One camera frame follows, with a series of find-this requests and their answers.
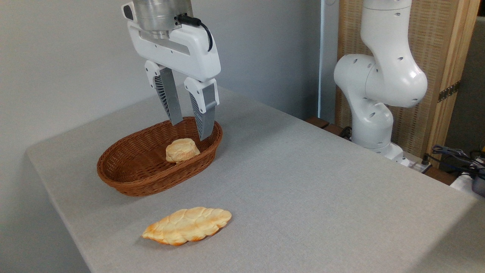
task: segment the cable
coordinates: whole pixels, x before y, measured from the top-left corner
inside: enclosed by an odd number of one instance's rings
[[[433,146],[433,154],[445,154],[448,155],[449,157],[452,156],[456,160],[459,160],[461,162],[467,163],[467,164],[472,164],[472,165],[481,165],[485,167],[485,164],[475,160],[471,159],[463,150],[461,149],[452,149],[448,148],[445,146],[441,145],[435,145]]]
[[[340,133],[339,137],[347,137],[350,139],[352,137],[352,127],[350,126],[345,127]]]
[[[425,156],[427,156],[428,158],[431,158],[432,160],[435,160],[435,161],[437,161],[437,162],[439,162],[439,163],[441,163],[441,164],[443,164],[443,165],[445,165],[447,167],[450,167],[452,169],[455,169],[455,170],[458,170],[458,171],[462,171],[462,172],[467,172],[467,173],[473,174],[473,175],[478,175],[480,178],[485,179],[485,173],[480,172],[480,171],[475,171],[475,170],[478,169],[477,166],[475,166],[474,168],[473,167],[470,167],[468,169],[467,168],[460,168],[460,167],[457,167],[457,166],[453,166],[453,165],[447,164],[446,162],[443,162],[443,160],[439,160],[439,159],[437,159],[435,157],[432,157],[429,154],[425,154]]]
[[[214,41],[212,40],[212,34],[210,34],[209,28],[206,25],[204,25],[202,22],[200,22],[200,25],[206,30],[207,36],[209,37],[209,50],[208,50],[208,52],[210,52],[210,50],[212,49],[212,46],[214,44]]]
[[[182,24],[187,24],[190,26],[195,26],[195,27],[203,27],[206,32],[207,32],[207,37],[209,38],[209,50],[207,52],[210,52],[212,50],[212,47],[214,45],[214,41],[212,39],[212,34],[210,33],[209,28],[202,23],[202,21],[198,18],[190,17],[187,14],[181,14],[175,18]]]

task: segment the woven screen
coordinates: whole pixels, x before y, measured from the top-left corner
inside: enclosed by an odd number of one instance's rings
[[[422,156],[428,144],[457,3],[449,0],[415,0],[409,22],[409,45],[418,66],[426,73],[428,90],[416,107],[390,107],[394,115],[392,142],[406,152]],[[339,58],[345,54],[372,55],[360,39],[362,0],[340,0]],[[352,125],[344,94],[337,91],[336,124]]]

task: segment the metal bracket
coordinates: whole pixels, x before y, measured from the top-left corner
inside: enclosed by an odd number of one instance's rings
[[[460,82],[458,81],[456,84],[448,87],[447,89],[441,91],[438,96],[438,102],[444,101],[447,97],[453,95],[454,93],[458,92],[460,88]]]

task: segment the white wall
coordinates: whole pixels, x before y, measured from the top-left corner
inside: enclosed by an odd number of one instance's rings
[[[154,95],[121,16],[127,1],[0,0],[1,272],[87,271],[24,153]],[[193,8],[216,39],[219,85],[299,118],[316,114],[319,1]]]

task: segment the baked bread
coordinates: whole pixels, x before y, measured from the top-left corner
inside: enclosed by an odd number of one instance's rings
[[[182,245],[212,236],[231,219],[229,211],[220,208],[194,207],[181,209],[149,225],[142,237],[162,244]]]
[[[190,138],[177,139],[165,149],[165,159],[170,163],[180,163],[198,154],[200,151]]]

